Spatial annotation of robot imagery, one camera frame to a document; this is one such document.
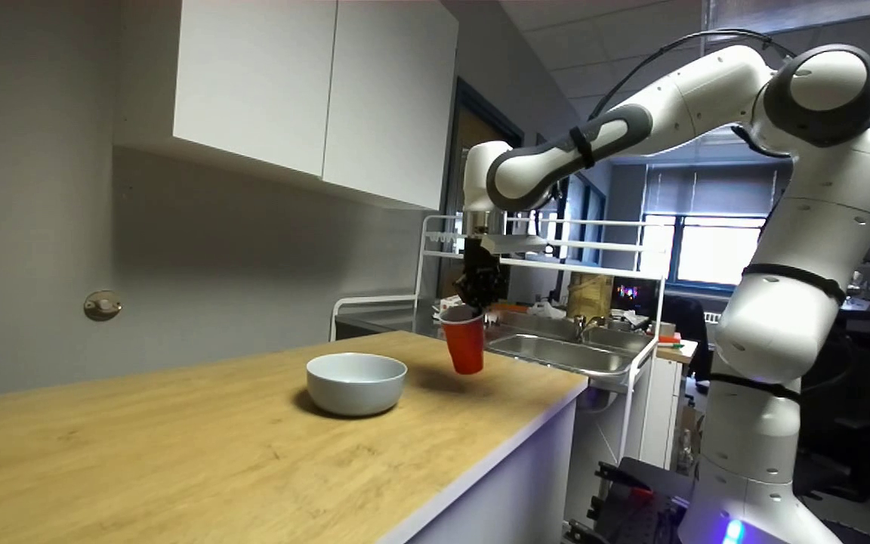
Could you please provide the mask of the pale grey bowl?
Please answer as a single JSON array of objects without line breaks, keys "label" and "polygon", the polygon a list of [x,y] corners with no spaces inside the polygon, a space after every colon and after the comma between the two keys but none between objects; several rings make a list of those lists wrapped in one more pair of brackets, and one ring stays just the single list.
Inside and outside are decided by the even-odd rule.
[{"label": "pale grey bowl", "polygon": [[343,417],[369,417],[400,401],[408,367],[397,359],[345,352],[312,358],[305,365],[307,393],[318,409]]}]

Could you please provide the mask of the white low cabinet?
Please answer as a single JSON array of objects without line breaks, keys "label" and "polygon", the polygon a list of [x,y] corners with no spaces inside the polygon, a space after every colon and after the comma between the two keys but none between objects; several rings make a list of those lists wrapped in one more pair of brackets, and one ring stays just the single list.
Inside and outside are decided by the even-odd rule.
[{"label": "white low cabinet", "polygon": [[683,364],[655,357],[646,367],[648,372],[640,382],[643,415],[639,460],[669,471],[683,393]]}]

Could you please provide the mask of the dark door frame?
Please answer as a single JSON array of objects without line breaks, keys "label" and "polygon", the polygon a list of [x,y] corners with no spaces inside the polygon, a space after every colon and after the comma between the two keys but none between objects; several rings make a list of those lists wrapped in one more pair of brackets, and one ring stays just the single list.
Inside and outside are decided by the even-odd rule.
[{"label": "dark door frame", "polygon": [[[517,147],[524,141],[524,131],[507,115],[482,96],[474,86],[461,76],[455,84],[455,105],[450,123],[449,158],[446,164],[446,181],[443,188],[442,213],[453,215],[463,206],[462,177],[464,152],[474,145],[488,141],[505,141]],[[439,298],[455,295],[452,283],[461,275],[463,262],[460,259],[436,258]],[[496,296],[499,301],[508,298],[511,268],[501,265],[501,285]]]}]

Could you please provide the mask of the round metal wall plate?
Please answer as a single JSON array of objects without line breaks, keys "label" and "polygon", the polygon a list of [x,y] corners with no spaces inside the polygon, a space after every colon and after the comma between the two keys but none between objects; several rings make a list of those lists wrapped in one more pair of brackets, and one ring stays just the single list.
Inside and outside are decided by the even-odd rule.
[{"label": "round metal wall plate", "polygon": [[112,290],[104,289],[91,292],[82,305],[84,316],[95,323],[105,323],[113,320],[123,310],[120,296]]}]

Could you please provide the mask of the white wall cabinet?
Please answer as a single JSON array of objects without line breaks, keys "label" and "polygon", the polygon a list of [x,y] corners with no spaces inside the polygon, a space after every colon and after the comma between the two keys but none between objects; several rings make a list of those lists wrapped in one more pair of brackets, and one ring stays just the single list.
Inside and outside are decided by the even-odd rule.
[{"label": "white wall cabinet", "polygon": [[115,144],[387,208],[440,206],[439,0],[123,0]]}]

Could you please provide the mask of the white cabinet door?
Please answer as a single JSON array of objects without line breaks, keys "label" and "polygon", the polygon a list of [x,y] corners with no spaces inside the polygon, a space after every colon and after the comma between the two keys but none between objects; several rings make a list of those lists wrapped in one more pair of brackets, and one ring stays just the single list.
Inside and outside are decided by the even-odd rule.
[{"label": "white cabinet door", "polygon": [[341,0],[325,182],[378,206],[440,206],[457,35],[439,0]]},{"label": "white cabinet door", "polygon": [[183,0],[175,137],[320,176],[338,0]]}]

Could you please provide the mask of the black office chair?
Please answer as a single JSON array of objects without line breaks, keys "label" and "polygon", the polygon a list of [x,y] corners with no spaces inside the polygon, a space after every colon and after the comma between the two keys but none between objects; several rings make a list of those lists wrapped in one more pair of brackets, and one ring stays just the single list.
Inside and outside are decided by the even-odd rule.
[{"label": "black office chair", "polygon": [[709,380],[714,355],[708,340],[703,305],[691,297],[666,294],[662,303],[662,320],[674,324],[674,330],[683,340],[697,343],[690,361],[690,372],[697,382]]}]

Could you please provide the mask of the white toy kitchen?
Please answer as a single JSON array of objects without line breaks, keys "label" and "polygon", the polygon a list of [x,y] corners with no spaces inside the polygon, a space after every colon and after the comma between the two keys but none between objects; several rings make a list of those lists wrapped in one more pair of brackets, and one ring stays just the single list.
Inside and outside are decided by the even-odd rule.
[{"label": "white toy kitchen", "polygon": [[[332,311],[329,338],[355,338],[394,330],[444,338],[437,304],[424,307],[420,293],[349,297]],[[578,417],[567,478],[566,518],[589,510],[589,496],[599,496],[604,482],[584,476],[597,461],[618,464],[635,448],[628,445],[642,431],[646,410],[635,403],[640,382],[652,369],[660,344],[655,337],[580,325],[523,308],[493,309],[484,317],[484,348],[493,354],[586,376],[588,386],[576,401]]]}]

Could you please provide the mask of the red plastic cup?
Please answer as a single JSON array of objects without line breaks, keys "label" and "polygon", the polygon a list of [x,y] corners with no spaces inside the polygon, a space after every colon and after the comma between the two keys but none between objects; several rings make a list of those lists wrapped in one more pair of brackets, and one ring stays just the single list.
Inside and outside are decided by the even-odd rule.
[{"label": "red plastic cup", "polygon": [[454,306],[439,314],[453,369],[474,375],[484,366],[484,313],[468,305]]}]

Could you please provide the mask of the window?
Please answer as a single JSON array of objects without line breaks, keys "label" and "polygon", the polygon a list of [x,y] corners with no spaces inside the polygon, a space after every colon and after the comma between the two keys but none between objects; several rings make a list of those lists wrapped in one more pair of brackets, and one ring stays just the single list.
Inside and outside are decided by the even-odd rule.
[{"label": "window", "polygon": [[765,217],[643,215],[638,270],[674,286],[735,289],[756,251]]}]

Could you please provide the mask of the grey window blind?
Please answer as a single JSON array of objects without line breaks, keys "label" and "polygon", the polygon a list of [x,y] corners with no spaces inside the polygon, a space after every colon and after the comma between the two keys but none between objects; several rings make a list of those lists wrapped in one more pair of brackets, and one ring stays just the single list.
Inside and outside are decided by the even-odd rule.
[{"label": "grey window blind", "polygon": [[791,179],[789,164],[650,165],[642,213],[766,217]]}]

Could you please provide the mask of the steel tap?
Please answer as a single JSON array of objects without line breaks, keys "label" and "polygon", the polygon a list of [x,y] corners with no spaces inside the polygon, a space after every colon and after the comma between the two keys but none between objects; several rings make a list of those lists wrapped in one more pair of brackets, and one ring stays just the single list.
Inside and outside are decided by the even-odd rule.
[{"label": "steel tap", "polygon": [[586,314],[576,314],[571,321],[574,327],[574,341],[580,343],[585,340],[587,330],[594,327],[604,327],[606,317],[599,314],[593,317],[587,317]]}]

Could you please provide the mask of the steel sink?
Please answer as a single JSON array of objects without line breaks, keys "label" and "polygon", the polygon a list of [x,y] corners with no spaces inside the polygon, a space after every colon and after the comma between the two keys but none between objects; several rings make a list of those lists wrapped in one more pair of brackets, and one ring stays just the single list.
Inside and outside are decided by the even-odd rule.
[{"label": "steel sink", "polygon": [[495,354],[505,354],[583,376],[620,376],[628,372],[636,356],[622,349],[522,333],[495,338],[487,344],[487,348]]}]

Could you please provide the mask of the cardboard box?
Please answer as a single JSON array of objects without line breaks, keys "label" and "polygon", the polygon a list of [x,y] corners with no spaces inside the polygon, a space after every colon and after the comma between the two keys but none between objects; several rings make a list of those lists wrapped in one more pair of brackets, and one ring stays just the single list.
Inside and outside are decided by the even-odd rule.
[{"label": "cardboard box", "polygon": [[611,314],[615,277],[571,272],[567,286],[566,317],[607,318]]}]

